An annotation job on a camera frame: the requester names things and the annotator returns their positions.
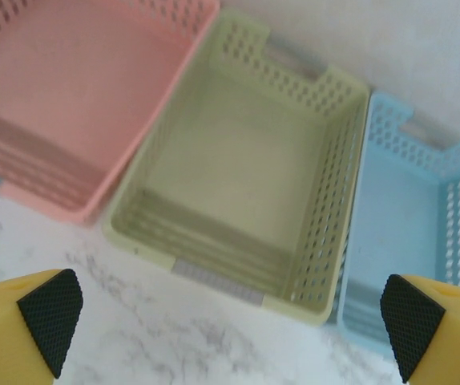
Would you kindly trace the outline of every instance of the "light blue basket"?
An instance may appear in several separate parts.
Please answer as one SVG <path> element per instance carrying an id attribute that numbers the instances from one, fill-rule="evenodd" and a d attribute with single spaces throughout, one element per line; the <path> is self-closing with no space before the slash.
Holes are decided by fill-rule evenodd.
<path id="1" fill-rule="evenodd" d="M 460 138 L 379 92 L 365 135 L 337 323 L 391 355 L 380 312 L 388 276 L 460 286 Z"/>

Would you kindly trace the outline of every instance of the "marble surface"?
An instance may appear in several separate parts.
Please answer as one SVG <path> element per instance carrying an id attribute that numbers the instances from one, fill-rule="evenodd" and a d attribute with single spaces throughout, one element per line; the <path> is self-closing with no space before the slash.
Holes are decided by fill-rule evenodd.
<path id="1" fill-rule="evenodd" d="M 58 385 L 400 384 L 393 363 L 173 277 L 118 251 L 98 226 L 53 222 L 0 199 L 0 281 L 70 267 L 84 307 Z"/>

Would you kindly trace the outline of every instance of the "pink basket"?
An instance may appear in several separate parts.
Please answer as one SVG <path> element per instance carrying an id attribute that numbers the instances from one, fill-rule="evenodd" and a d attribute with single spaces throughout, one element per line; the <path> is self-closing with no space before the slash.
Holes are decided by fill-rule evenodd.
<path id="1" fill-rule="evenodd" d="M 0 0 L 0 196 L 96 218 L 216 0 Z"/>

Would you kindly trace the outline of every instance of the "white wall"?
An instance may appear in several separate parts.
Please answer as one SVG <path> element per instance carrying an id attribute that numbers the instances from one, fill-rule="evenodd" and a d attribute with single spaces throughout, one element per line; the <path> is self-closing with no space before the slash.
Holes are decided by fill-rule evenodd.
<path id="1" fill-rule="evenodd" d="M 226 0 L 460 132 L 460 0 Z"/>

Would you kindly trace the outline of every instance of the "basket bottom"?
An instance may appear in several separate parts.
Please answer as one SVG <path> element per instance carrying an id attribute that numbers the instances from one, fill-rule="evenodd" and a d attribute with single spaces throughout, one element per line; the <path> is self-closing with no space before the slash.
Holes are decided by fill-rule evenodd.
<path id="1" fill-rule="evenodd" d="M 434 277 L 437 267 L 438 184 L 414 175 L 369 147 L 349 240 L 342 321 L 362 344 L 389 353 L 379 301 L 391 274 Z"/>
<path id="2" fill-rule="evenodd" d="M 99 174 L 114 168 L 157 108 L 184 51 L 100 2 L 32 6 L 0 35 L 0 120 L 6 133 L 28 139 L 16 144 L 0 130 L 0 177 L 49 189 L 36 174 L 62 172 L 77 176 L 79 186 L 68 178 L 58 183 L 77 195 L 93 193 L 81 180 L 94 180 L 94 189 Z"/>
<path id="3" fill-rule="evenodd" d="M 280 295 L 324 134 L 317 122 L 217 72 L 206 73 L 151 172 L 146 192 L 128 211 L 140 213 L 141 227 L 153 223 L 144 214 L 167 222 L 154 239 L 143 236 L 145 243 L 164 248 L 178 242 L 176 252 L 167 251 Z"/>

